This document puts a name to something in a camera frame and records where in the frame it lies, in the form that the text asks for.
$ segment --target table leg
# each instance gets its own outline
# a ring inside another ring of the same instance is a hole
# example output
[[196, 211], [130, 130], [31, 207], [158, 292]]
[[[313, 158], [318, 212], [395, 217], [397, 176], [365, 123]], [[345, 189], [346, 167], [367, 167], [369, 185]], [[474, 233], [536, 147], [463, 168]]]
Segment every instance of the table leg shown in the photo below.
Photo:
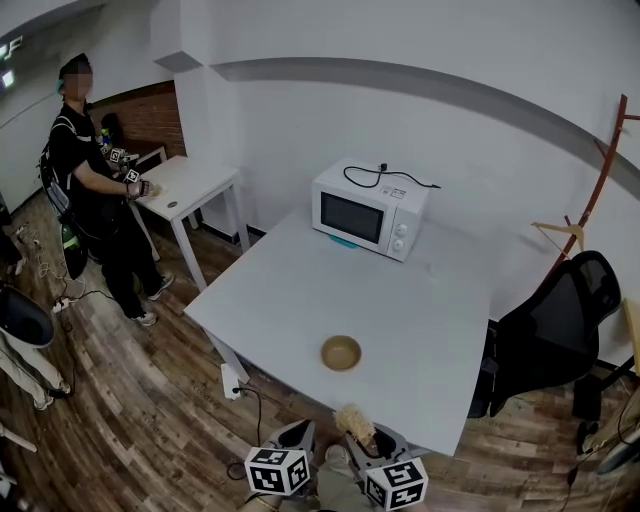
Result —
[[140, 216], [140, 210], [138, 210], [138, 206], [136, 205], [136, 203], [131, 201], [129, 203], [129, 207], [131, 208], [131, 211], [133, 212], [133, 216], [135, 217], [136, 222], [142, 228], [142, 232], [144, 233], [144, 236], [147, 237], [147, 240], [149, 241], [149, 244], [151, 245], [151, 255], [153, 256], [153, 261], [160, 261], [160, 255], [158, 254], [158, 251], [156, 250], [156, 246], [153, 245], [153, 240], [151, 240], [151, 236], [149, 235], [149, 231], [147, 231], [147, 226], [145, 226], [144, 222], [142, 222], [142, 217]]
[[171, 227], [173, 228], [173, 232], [176, 234], [178, 245], [180, 246], [182, 255], [187, 262], [187, 266], [191, 271], [193, 280], [196, 282], [198, 290], [202, 292], [207, 288], [207, 282], [204, 280], [202, 270], [200, 270], [195, 254], [193, 254], [193, 249], [191, 248], [191, 244], [187, 238], [187, 232], [184, 230], [184, 226], [182, 225], [182, 219], [173, 219], [171, 221]]
[[224, 200], [231, 206], [233, 212], [236, 228], [238, 229], [238, 236], [240, 237], [240, 245], [242, 246], [242, 252], [247, 252], [251, 249], [249, 243], [249, 233], [247, 232], [247, 223], [244, 221], [244, 215], [242, 213], [242, 197], [240, 195], [240, 187], [234, 183], [227, 190], [224, 191]]
[[198, 227], [200, 227], [198, 224], [198, 219], [196, 218], [196, 212], [189, 214], [189, 224], [191, 224], [192, 229], [198, 229]]
[[236, 375], [238, 376], [238, 380], [244, 384], [249, 382], [249, 374], [244, 369], [244, 366], [242, 366], [242, 363], [238, 359], [238, 356], [229, 347], [229, 345], [220, 341], [218, 338], [216, 338], [213, 334], [211, 334], [206, 329], [204, 332], [207, 333], [207, 336], [211, 340], [211, 343], [213, 343], [213, 346], [215, 347], [215, 349], [222, 356], [222, 359], [224, 359], [224, 362], [227, 363], [233, 369], [234, 372], [236, 372]]

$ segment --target person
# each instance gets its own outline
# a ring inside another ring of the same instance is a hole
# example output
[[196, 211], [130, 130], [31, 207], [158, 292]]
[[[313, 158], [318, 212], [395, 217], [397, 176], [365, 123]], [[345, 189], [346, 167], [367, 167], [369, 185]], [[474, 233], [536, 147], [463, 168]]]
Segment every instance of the person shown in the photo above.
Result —
[[5, 232], [0, 228], [0, 255], [9, 265], [8, 274], [15, 273], [19, 276], [22, 273], [24, 265], [27, 263], [27, 258], [20, 254], [20, 251], [11, 241]]
[[71, 59], [60, 69], [58, 92], [64, 98], [49, 136], [49, 154], [60, 185], [69, 196], [80, 233], [98, 263], [113, 298], [123, 313], [143, 326], [156, 323], [155, 313], [143, 309], [134, 291], [133, 274], [154, 301], [173, 282], [161, 275], [151, 246], [135, 221], [126, 199], [147, 195], [149, 182], [120, 183], [95, 139], [86, 98], [93, 86], [93, 71], [86, 55]]
[[[373, 505], [356, 484], [349, 467], [349, 452], [340, 445], [330, 446], [325, 462], [318, 471], [318, 512], [374, 512], [382, 510]], [[239, 512], [302, 512], [310, 510], [306, 505], [283, 501], [282, 496], [260, 495], [239, 509]], [[401, 509], [403, 512], [429, 512], [424, 503]]]

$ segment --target wooden floor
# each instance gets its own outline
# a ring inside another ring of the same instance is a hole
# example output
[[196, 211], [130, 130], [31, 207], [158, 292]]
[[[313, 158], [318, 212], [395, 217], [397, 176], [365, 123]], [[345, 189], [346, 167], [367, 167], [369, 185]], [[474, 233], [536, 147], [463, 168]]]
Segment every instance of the wooden floor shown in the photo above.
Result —
[[[38, 231], [43, 261], [62, 272], [58, 226], [42, 196], [20, 211], [14, 226], [25, 221]], [[2, 442], [0, 451], [6, 471], [18, 479], [16, 497], [30, 510], [231, 512], [247, 492], [246, 482], [230, 481], [225, 468], [255, 443], [256, 399], [224, 400], [220, 357], [182, 314], [196, 287], [171, 233], [158, 226], [168, 235], [154, 235], [160, 265], [177, 280], [152, 306], [161, 318], [157, 325], [137, 327], [114, 302], [92, 294], [63, 313], [73, 325], [73, 398], [39, 412], [28, 395], [0, 376], [0, 420], [39, 449], [32, 454]], [[202, 230], [187, 230], [207, 281], [239, 254]], [[51, 274], [39, 278], [35, 252], [29, 251], [28, 267], [15, 285], [50, 309], [63, 284]], [[84, 275], [87, 290], [105, 290], [93, 263]], [[71, 283], [67, 293], [81, 288]], [[46, 355], [72, 380], [73, 359], [59, 327]], [[250, 373], [251, 385], [264, 396], [263, 437], [291, 421], [313, 418], [322, 443], [332, 439], [329, 411], [253, 368]], [[605, 417], [626, 396], [622, 387], [609, 392]], [[579, 460], [571, 401], [569, 388], [533, 392], [510, 400], [495, 419], [467, 421], [455, 457], [424, 458], [432, 510], [559, 511], [567, 473]], [[626, 510], [637, 493], [637, 466], [598, 477], [600, 457], [581, 466], [567, 511]]]

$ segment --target microwave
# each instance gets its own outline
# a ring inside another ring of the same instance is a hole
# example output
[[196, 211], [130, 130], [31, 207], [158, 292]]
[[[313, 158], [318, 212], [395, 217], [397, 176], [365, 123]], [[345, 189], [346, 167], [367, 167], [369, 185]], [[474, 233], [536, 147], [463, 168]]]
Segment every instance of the microwave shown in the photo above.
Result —
[[313, 227], [395, 260], [406, 260], [422, 226], [429, 189], [401, 176], [355, 168], [378, 170], [345, 159], [313, 181]]

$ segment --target bowl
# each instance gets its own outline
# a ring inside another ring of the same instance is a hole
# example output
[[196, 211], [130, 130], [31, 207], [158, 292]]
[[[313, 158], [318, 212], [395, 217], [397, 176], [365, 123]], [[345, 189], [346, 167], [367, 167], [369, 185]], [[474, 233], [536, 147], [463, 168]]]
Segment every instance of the bowl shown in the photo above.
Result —
[[335, 372], [355, 368], [361, 357], [360, 344], [350, 336], [331, 336], [322, 345], [322, 362]]

